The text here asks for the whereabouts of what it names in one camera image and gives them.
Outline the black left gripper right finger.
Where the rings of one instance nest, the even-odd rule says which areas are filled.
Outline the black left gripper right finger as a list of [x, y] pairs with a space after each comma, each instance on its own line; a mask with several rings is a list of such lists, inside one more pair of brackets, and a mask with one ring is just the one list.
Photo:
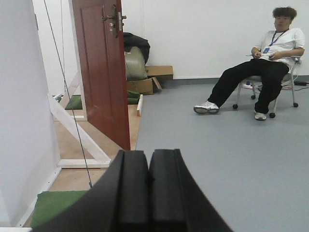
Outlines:
[[199, 188], [180, 150], [156, 149], [149, 174], [152, 231], [232, 231]]

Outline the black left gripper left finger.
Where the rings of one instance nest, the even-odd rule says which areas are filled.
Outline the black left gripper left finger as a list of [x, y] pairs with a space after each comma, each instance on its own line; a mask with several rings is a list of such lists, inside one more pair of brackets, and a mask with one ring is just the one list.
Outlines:
[[145, 232], [148, 164], [143, 151], [119, 150], [97, 183], [35, 232]]

